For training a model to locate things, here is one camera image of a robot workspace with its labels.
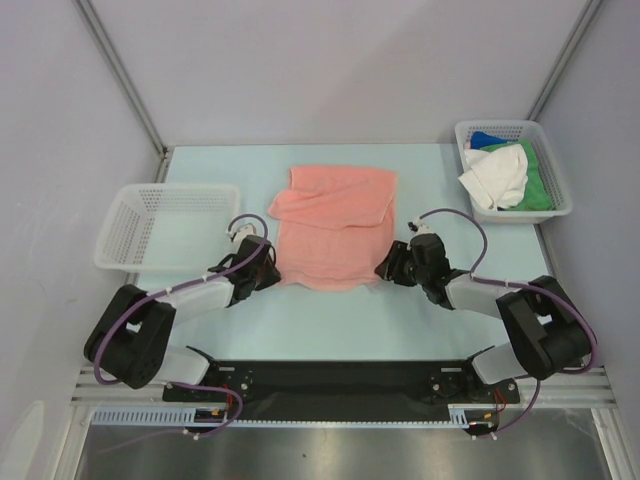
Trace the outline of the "pink terry towel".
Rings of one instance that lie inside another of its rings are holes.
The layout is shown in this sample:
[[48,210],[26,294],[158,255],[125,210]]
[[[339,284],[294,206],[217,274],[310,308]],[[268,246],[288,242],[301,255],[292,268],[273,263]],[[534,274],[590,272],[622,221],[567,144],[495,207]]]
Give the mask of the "pink terry towel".
[[292,167],[268,209],[279,221],[282,283],[326,292],[376,284],[394,240],[397,182],[395,172],[374,167]]

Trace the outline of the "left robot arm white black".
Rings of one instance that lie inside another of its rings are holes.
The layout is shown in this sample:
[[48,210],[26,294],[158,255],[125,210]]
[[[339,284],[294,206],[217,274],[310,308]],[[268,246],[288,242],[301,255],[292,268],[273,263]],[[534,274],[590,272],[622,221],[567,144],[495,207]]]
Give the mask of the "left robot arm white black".
[[269,240],[248,235],[236,252],[201,278],[154,294],[133,284],[120,287],[84,346],[96,381],[101,385],[123,383],[132,389],[153,380],[178,382],[199,400],[214,397],[220,376],[209,369],[212,360],[191,347],[171,347],[172,330],[280,282],[275,259]]

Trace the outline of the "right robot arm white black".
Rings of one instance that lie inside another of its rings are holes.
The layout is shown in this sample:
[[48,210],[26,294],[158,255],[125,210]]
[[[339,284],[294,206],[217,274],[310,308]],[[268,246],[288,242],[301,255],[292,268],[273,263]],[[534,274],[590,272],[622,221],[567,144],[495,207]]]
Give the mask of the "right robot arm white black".
[[593,332],[553,277],[509,283],[454,269],[444,243],[432,232],[418,232],[408,243],[394,241],[375,273],[397,285],[421,287],[429,301],[447,310],[502,322],[508,342],[473,355],[472,369],[460,377],[461,392],[471,401],[486,400],[503,380],[545,380],[574,373],[585,358],[595,360]]

